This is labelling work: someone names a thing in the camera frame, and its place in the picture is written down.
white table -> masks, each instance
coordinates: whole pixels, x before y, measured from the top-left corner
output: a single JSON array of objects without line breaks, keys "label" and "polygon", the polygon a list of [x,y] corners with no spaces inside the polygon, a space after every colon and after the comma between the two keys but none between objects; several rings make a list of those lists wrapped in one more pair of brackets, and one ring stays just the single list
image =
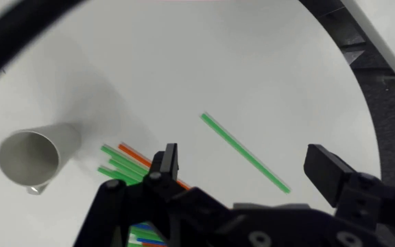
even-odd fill
[{"label": "white table", "polygon": [[395,0],[342,0],[395,72]]},{"label": "white table", "polygon": [[[200,120],[210,111],[292,194],[272,186]],[[310,203],[309,143],[380,176],[372,120],[343,55],[296,0],[92,2],[0,73],[0,142],[78,122],[84,144],[41,196],[0,172],[0,246],[71,246],[106,177],[103,143],[152,157],[180,147],[180,177],[226,206]]]}]

white cup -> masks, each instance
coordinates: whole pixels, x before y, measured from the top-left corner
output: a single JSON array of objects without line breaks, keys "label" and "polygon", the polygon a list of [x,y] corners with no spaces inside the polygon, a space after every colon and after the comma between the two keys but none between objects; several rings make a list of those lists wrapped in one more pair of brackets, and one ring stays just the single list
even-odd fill
[{"label": "white cup", "polygon": [[0,169],[29,194],[40,195],[78,147],[80,133],[70,124],[18,131],[0,146]]}]

cable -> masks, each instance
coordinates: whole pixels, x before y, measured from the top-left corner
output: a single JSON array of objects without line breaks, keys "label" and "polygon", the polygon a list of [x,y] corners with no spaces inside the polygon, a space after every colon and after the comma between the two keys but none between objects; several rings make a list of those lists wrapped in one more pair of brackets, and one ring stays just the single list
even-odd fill
[{"label": "cable", "polygon": [[0,15],[0,69],[84,0],[21,0]]}]

